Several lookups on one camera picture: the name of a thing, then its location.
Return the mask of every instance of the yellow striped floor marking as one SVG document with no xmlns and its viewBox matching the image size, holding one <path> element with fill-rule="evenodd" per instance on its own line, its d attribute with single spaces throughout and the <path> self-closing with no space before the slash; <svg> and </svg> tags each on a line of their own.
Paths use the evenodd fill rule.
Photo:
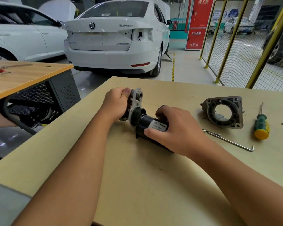
<svg viewBox="0 0 283 226">
<path fill-rule="evenodd" d="M 174 68 L 175 68 L 175 58 L 173 58 L 172 82 L 174 82 Z"/>
</svg>

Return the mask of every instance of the hand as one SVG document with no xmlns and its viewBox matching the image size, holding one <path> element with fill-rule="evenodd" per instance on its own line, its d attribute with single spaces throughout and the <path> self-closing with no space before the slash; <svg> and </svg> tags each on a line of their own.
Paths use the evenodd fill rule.
<svg viewBox="0 0 283 226">
<path fill-rule="evenodd" d="M 118 87 L 106 93 L 105 99 L 99 113 L 105 115 L 106 119 L 114 122 L 124 115 L 127 109 L 127 100 L 131 93 L 130 88 Z"/>
<path fill-rule="evenodd" d="M 168 130 L 161 132 L 147 128 L 144 133 L 172 152 L 190 158 L 193 151 L 201 150 L 210 141 L 189 111 L 165 105 L 157 110 L 156 117 L 162 114 L 168 118 Z"/>
</svg>

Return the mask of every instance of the forearm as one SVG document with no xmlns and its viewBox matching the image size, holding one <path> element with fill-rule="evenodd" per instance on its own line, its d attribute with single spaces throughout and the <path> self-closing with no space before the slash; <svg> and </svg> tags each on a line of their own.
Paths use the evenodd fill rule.
<svg viewBox="0 0 283 226">
<path fill-rule="evenodd" d="M 191 156 L 248 225 L 283 225 L 283 187 L 209 140 Z"/>
<path fill-rule="evenodd" d="M 13 226 L 91 225 L 111 124 L 102 114 L 95 115 Z"/>
</svg>

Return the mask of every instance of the table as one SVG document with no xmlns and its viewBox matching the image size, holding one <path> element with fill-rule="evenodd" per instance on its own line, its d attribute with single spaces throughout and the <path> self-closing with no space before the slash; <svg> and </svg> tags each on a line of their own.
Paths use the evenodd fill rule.
<svg viewBox="0 0 283 226">
<path fill-rule="evenodd" d="M 41 107 L 49 106 L 51 114 L 42 121 L 49 124 L 80 101 L 71 72 L 72 64 L 0 60 L 0 67 L 2 66 L 13 67 L 6 68 L 6 72 L 0 75 L 0 112 L 32 135 L 36 131 L 15 119 L 10 112 L 30 114 Z"/>
<path fill-rule="evenodd" d="M 33 196 L 78 139 L 113 87 L 143 90 L 149 115 L 163 104 L 189 110 L 202 128 L 245 146 L 248 152 L 213 136 L 238 159 L 283 186 L 283 92 L 214 87 L 112 77 L 0 161 L 0 184 Z M 216 96 L 242 97 L 242 129 L 219 129 L 204 119 L 200 103 Z M 251 130 L 264 102 L 270 137 L 254 140 Z M 189 159 L 144 139 L 135 139 L 128 121 L 108 136 L 99 203 L 94 221 L 104 226 L 244 225 L 215 182 Z"/>
</svg>

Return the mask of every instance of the car jack stand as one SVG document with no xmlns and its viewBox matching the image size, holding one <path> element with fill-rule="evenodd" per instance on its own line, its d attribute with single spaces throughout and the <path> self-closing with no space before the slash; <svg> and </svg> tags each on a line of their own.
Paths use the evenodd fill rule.
<svg viewBox="0 0 283 226">
<path fill-rule="evenodd" d="M 167 53 L 165 53 L 168 57 L 169 57 L 169 59 L 171 60 L 171 62 L 173 61 L 172 59 L 171 59 L 171 57 L 167 54 Z"/>
</svg>

